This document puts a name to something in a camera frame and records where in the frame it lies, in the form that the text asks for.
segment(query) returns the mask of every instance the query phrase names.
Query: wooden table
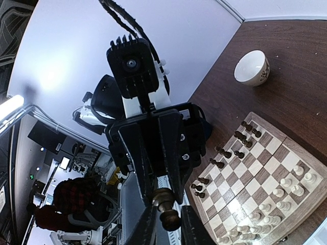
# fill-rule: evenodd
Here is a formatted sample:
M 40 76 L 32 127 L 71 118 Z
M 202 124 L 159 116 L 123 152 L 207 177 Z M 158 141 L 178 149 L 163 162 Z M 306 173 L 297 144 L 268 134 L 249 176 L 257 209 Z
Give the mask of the wooden table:
M 327 22 L 256 21 L 242 24 L 190 101 L 199 105 L 214 126 L 207 154 L 194 169 L 189 185 L 224 146 L 250 112 L 269 121 L 327 165 Z M 269 80 L 252 88 L 233 77 L 238 60 L 262 50 L 271 65 Z M 327 201 L 284 244 L 303 244 L 327 216 Z

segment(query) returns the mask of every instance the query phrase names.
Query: plaid shirt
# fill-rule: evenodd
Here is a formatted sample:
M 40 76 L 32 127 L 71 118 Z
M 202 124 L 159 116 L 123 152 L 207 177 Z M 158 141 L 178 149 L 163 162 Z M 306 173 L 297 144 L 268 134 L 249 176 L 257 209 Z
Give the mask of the plaid shirt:
M 83 213 L 98 190 L 93 178 L 62 181 L 54 191 L 54 205 L 62 214 Z

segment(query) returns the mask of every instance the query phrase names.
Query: fluorescent light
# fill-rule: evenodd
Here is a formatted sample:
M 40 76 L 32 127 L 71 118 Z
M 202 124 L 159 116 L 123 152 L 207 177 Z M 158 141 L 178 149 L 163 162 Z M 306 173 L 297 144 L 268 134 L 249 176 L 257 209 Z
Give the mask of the fluorescent light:
M 0 105 L 0 121 L 5 119 L 12 112 L 23 106 L 24 98 L 20 95 L 15 95 L 13 98 L 7 100 Z
M 62 168 L 63 170 L 66 170 L 68 167 L 69 161 L 70 161 L 69 158 L 63 157 L 59 167 Z

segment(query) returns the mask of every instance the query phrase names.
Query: white bowl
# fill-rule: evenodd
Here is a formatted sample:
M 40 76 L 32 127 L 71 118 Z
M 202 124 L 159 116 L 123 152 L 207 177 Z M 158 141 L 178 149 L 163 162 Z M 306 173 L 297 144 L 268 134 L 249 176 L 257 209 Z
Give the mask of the white bowl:
M 264 52 L 253 50 L 243 56 L 235 67 L 235 79 L 248 86 L 263 84 L 270 73 L 270 66 Z

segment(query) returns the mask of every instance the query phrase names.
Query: wooden chessboard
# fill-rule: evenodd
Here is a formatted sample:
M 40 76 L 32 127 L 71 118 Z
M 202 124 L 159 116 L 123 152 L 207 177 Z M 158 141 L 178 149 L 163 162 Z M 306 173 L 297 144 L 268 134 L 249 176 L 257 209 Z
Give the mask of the wooden chessboard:
M 273 226 L 269 234 L 257 235 L 254 241 L 243 241 L 239 236 L 229 237 L 229 243 L 225 243 L 275 244 L 295 230 L 327 197 L 327 167 L 253 112 L 248 114 L 245 121 L 259 130 L 261 137 L 256 138 L 240 126 L 237 130 L 253 142 L 252 147 L 246 148 L 238 139 L 232 137 L 224 149 L 229 152 L 243 152 L 245 157 L 239 159 L 233 154 L 227 159 L 217 155 L 215 160 L 224 162 L 224 168 L 218 169 L 210 164 L 200 174 L 200 177 L 210 179 L 210 182 L 208 185 L 197 180 L 194 182 L 196 185 L 202 185 L 202 191 L 205 193 L 205 198 L 194 196 L 194 200 L 201 220 L 214 241 L 218 237 L 228 236 L 227 231 L 234 230 L 237 226 L 263 225 L 265 216 L 279 216 L 282 222 Z M 296 165 L 304 168 L 303 175 L 295 174 L 293 168 Z M 303 179 L 306 173 L 316 176 L 313 184 Z M 279 183 L 282 178 L 291 179 L 292 185 L 289 188 L 281 187 Z M 303 196 L 298 197 L 291 192 L 294 185 L 304 188 Z M 276 188 L 285 191 L 282 198 L 272 194 Z M 277 209 L 276 203 L 279 201 L 290 202 L 291 209 Z M 262 212 L 259 209 L 262 203 L 272 206 L 270 212 Z M 259 221 L 248 218 L 249 214 L 254 212 L 261 214 Z

